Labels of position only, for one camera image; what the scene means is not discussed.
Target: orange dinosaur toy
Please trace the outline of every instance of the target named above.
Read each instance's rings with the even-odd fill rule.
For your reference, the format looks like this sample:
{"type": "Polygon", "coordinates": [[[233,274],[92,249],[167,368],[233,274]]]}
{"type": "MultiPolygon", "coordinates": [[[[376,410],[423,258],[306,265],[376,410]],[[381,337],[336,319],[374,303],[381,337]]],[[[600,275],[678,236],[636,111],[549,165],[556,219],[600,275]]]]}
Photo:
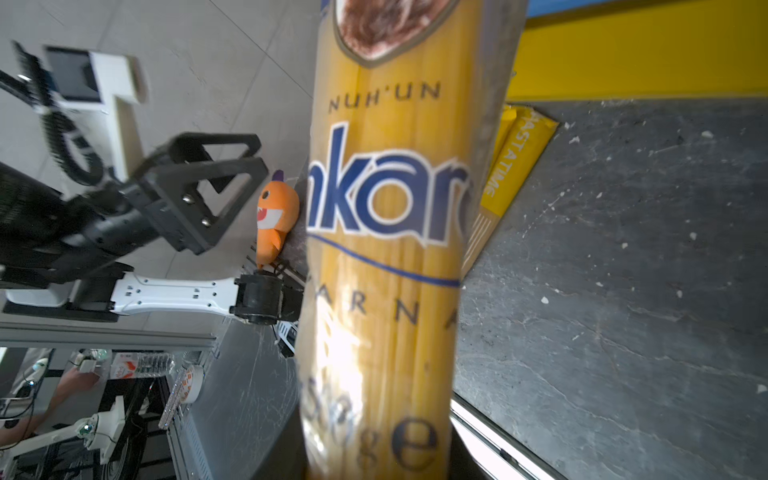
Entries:
{"type": "Polygon", "coordinates": [[[283,181],[278,170],[261,192],[257,216],[256,263],[259,268],[272,263],[299,218],[299,194],[283,181]]]}

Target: spaghetti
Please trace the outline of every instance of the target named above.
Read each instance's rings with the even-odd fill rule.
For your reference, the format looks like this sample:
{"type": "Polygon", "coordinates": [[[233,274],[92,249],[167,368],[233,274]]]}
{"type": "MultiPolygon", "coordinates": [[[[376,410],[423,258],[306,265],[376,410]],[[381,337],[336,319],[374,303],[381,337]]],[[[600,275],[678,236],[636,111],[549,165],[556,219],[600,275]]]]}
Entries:
{"type": "Polygon", "coordinates": [[[524,19],[519,0],[324,10],[297,342],[310,478],[447,476],[464,229],[524,19]]]}

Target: blue curved line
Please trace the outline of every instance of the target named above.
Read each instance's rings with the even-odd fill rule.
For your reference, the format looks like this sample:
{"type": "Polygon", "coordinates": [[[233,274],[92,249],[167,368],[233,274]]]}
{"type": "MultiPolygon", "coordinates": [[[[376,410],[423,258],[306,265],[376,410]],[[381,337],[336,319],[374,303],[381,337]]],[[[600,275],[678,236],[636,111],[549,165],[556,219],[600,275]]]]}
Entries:
{"type": "Polygon", "coordinates": [[[325,237],[321,237],[320,235],[315,235],[314,233],[308,233],[307,236],[314,238],[316,240],[320,240],[326,245],[330,245],[331,247],[337,250],[341,250],[347,255],[349,255],[350,257],[356,258],[361,262],[368,263],[371,266],[375,266],[376,268],[385,270],[386,272],[394,273],[395,275],[400,275],[400,276],[404,276],[405,278],[409,278],[411,280],[416,280],[417,282],[429,283],[430,285],[436,285],[436,286],[450,286],[453,288],[459,288],[462,284],[460,280],[452,280],[449,278],[438,278],[435,276],[424,276],[424,275],[418,275],[417,273],[413,273],[413,272],[406,272],[405,270],[400,270],[399,268],[394,268],[392,266],[385,265],[384,263],[380,263],[375,260],[369,259],[368,257],[364,257],[363,255],[360,255],[359,253],[355,253],[350,249],[342,245],[339,245],[338,243],[332,240],[328,240],[325,237]]]}

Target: blue panel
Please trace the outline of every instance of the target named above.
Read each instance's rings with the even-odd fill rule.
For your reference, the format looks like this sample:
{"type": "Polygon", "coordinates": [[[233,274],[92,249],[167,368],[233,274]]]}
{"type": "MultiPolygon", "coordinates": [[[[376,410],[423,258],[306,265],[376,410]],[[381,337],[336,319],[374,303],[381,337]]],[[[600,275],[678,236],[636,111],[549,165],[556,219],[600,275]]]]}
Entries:
{"type": "Polygon", "coordinates": [[[564,12],[572,8],[605,3],[609,0],[530,0],[528,3],[528,18],[541,17],[551,13],[564,12]]]}

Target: water bottle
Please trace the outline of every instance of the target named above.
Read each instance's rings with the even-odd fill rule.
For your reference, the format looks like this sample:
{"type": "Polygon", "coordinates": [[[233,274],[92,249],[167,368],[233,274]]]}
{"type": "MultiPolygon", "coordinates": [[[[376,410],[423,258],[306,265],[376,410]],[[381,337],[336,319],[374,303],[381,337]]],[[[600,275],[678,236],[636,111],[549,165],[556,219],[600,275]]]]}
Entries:
{"type": "Polygon", "coordinates": [[[149,379],[166,376],[176,361],[173,353],[115,353],[111,379],[149,379]]]}

